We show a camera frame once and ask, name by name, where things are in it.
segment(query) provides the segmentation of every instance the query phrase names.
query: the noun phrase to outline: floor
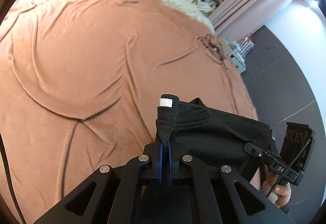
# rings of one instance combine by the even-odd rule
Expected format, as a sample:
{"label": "floor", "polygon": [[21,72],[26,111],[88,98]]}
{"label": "floor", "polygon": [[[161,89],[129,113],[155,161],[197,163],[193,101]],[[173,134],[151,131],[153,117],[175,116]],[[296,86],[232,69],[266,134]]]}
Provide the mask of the floor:
{"label": "floor", "polygon": [[317,102],[299,66],[282,43],[263,26],[253,35],[255,47],[242,73],[260,121],[270,125],[280,151],[286,122],[308,124],[315,146],[301,184],[292,186],[290,217],[307,224],[319,209],[326,182],[325,131]]}

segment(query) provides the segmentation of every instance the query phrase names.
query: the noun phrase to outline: pink curtain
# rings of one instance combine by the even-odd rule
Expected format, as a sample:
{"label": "pink curtain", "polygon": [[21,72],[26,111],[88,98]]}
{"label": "pink curtain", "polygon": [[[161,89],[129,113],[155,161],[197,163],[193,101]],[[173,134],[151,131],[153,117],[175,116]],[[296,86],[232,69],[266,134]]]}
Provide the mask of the pink curtain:
{"label": "pink curtain", "polygon": [[225,0],[210,16],[215,32],[238,41],[264,25],[292,0]]}

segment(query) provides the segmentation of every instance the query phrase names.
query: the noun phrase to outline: black cable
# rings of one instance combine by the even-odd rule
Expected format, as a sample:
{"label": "black cable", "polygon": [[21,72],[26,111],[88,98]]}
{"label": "black cable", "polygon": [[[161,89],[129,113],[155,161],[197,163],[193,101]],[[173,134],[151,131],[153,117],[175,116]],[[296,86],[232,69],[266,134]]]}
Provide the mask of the black cable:
{"label": "black cable", "polygon": [[273,186],[271,187],[271,189],[268,191],[266,197],[269,197],[269,195],[272,193],[272,191],[274,190],[275,186],[278,184],[278,182],[282,179],[282,177],[288,172],[289,168],[292,166],[292,164],[294,164],[294,162],[298,159],[298,157],[300,156],[300,154],[304,151],[304,149],[308,146],[310,142],[310,139],[307,140],[307,142],[305,143],[305,145],[302,147],[302,149],[299,151],[299,153],[295,156],[295,158],[293,159],[293,161],[289,164],[288,167],[285,168],[284,172],[278,177],[278,179],[275,181],[275,183],[273,184]]}
{"label": "black cable", "polygon": [[8,159],[7,159],[6,151],[4,149],[4,144],[3,144],[3,141],[2,141],[1,133],[0,133],[0,152],[1,152],[1,157],[2,157],[3,166],[4,166],[4,172],[6,174],[7,184],[8,184],[8,188],[9,188],[10,194],[11,194],[11,198],[14,201],[15,207],[17,209],[17,212],[19,214],[19,217],[22,220],[22,223],[23,224],[26,224],[25,219],[24,219],[24,217],[22,215],[22,212],[20,210],[20,207],[18,205],[16,196],[15,196],[15,192],[14,192],[14,188],[12,186],[11,177],[10,177],[10,170],[9,170],[9,164],[8,164]]}

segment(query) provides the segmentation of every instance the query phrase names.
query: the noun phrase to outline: white wall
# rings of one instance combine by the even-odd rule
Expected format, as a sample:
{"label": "white wall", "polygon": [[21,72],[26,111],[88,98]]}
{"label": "white wall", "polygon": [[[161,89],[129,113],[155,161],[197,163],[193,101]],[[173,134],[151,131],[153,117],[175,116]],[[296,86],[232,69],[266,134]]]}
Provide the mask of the white wall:
{"label": "white wall", "polygon": [[293,0],[266,24],[306,77],[326,125],[326,19],[304,0]]}

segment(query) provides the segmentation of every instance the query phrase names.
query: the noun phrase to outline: white label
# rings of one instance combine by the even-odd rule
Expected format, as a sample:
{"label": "white label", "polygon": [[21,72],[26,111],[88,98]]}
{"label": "white label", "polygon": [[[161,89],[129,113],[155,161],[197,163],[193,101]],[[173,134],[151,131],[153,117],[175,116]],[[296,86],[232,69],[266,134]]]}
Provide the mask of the white label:
{"label": "white label", "polygon": [[160,98],[160,106],[172,107],[172,99]]}

